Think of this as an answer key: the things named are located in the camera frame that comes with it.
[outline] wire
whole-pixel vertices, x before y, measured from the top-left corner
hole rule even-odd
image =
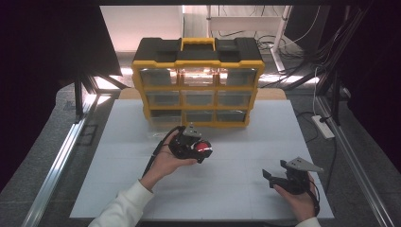
[[[315,100],[316,100],[316,75],[318,74],[318,68],[315,68],[315,89],[313,91],[313,102],[312,102],[312,107],[313,107],[313,113],[316,115],[316,111],[315,111]]]
[[[162,146],[165,146],[165,141],[168,138],[168,136],[170,136],[171,133],[173,133],[175,130],[181,129],[182,126],[177,126],[174,129],[172,129],[171,131],[169,131],[167,133],[167,135],[165,136],[165,138],[163,138],[163,140],[161,140],[159,142],[159,144],[157,145],[156,149],[153,151],[152,155],[150,156],[150,159],[148,161],[147,167],[145,168],[144,174],[142,174],[142,177],[145,176],[145,174],[147,174],[147,172],[150,170],[151,166],[153,165],[154,160],[156,159],[156,156],[159,154],[160,149],[162,148]]]
[[[301,113],[297,113],[295,116],[298,118],[299,116],[301,116],[307,123],[309,123],[310,125],[312,125],[313,126],[313,129],[315,129],[315,136],[313,136],[312,138],[310,138],[310,139],[308,139],[308,140],[305,140],[305,143],[307,144],[307,143],[309,143],[310,141],[312,141],[312,140],[315,140],[316,138],[318,138],[318,136],[319,136],[319,132],[318,132],[318,129],[316,128],[316,125],[313,123],[313,122],[311,122],[311,121],[309,121],[308,119],[306,119],[306,118],[304,118],[304,114],[314,114],[313,112],[301,112]]]
[[[334,143],[334,153],[333,153],[333,158],[331,159],[330,168],[328,170],[327,184],[326,184],[326,187],[324,189],[325,193],[328,192],[328,188],[329,188],[330,183],[331,183],[331,175],[333,174],[334,164],[335,164],[336,159],[337,159],[337,140],[336,140],[336,137],[333,138],[333,143]]]
[[[288,44],[293,44],[293,43],[295,43],[295,42],[297,42],[297,41],[300,41],[303,37],[305,37],[305,36],[309,33],[309,31],[310,31],[310,30],[312,29],[312,27],[315,25],[316,19],[318,19],[318,15],[319,15],[319,11],[320,11],[320,10],[321,10],[321,6],[318,7],[318,11],[316,12],[315,19],[313,20],[313,23],[312,23],[312,25],[310,26],[309,30],[308,30],[301,38],[299,38],[299,39],[297,39],[297,40],[295,40],[295,41],[293,41],[293,42],[291,42],[291,43],[288,43]]]

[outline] human hand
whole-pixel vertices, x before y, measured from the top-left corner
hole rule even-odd
[[[171,139],[176,135],[178,131],[171,133],[165,140],[165,144],[160,149],[157,154],[153,165],[150,170],[145,174],[145,176],[140,180],[141,184],[149,191],[153,186],[163,179],[165,176],[173,173],[180,166],[191,166],[194,165],[196,159],[178,159],[171,152],[168,144]]]
[[[310,180],[310,191],[316,195],[314,180],[312,176],[310,176],[310,173],[308,173],[308,175]],[[315,217],[313,200],[306,192],[301,195],[292,195],[277,184],[273,187],[289,203],[292,212],[299,222]]]

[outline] dark curtain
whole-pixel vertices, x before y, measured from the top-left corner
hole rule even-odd
[[[349,109],[401,172],[400,11],[374,1],[339,65]]]
[[[1,3],[1,188],[78,74],[121,75],[99,7]]]

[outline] gray floor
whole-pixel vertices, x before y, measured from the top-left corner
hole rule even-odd
[[[119,53],[118,56],[122,67],[130,66],[132,53]],[[274,72],[271,56],[264,55],[264,58],[267,63],[267,73]],[[296,62],[286,62],[286,66],[294,63]],[[121,77],[119,80],[131,84],[129,75]],[[291,100],[295,114],[313,112],[313,92],[313,84],[306,84],[286,93],[288,99]],[[103,96],[117,97],[118,93],[118,91],[114,91]],[[329,101],[330,94],[322,98]],[[45,210],[40,226],[86,226],[89,223],[89,220],[70,219],[68,216],[96,151],[96,144],[100,139],[112,106],[113,99],[107,99],[96,107],[96,114],[91,115],[90,121],[87,122],[87,127],[79,137],[78,144],[73,149],[67,163],[66,169],[68,171],[63,172],[58,187]],[[57,105],[40,137],[0,195],[0,226],[21,226],[23,223],[64,138],[75,120],[74,107],[74,89],[72,85],[69,85],[59,91]],[[316,105],[316,112],[323,114],[319,105]],[[310,122],[310,116],[310,113],[304,113],[298,117],[298,122],[306,141],[317,136],[307,142],[314,163],[324,169],[329,169],[333,155],[337,151],[333,174],[326,192],[335,219],[320,220],[322,226],[380,226],[375,213],[372,211],[371,204],[368,203],[366,195],[361,190],[360,182],[347,161],[346,152],[340,145],[340,141],[325,140]],[[348,110],[346,97],[340,102],[340,123],[340,128],[344,131],[364,172],[366,172],[374,190],[387,208],[393,226],[401,226],[401,217],[399,216],[401,213],[401,175]],[[321,174],[320,178],[323,185],[327,186],[328,171]],[[238,223],[230,224],[230,226],[236,225],[240,226]]]

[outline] power strip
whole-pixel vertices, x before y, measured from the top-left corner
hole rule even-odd
[[[321,122],[320,119],[322,117],[319,115],[314,115],[312,116],[313,122],[315,122],[315,125],[318,127],[318,129],[321,131],[322,135],[324,136],[325,139],[332,139],[334,138],[333,132],[328,128],[327,124],[325,122]]]

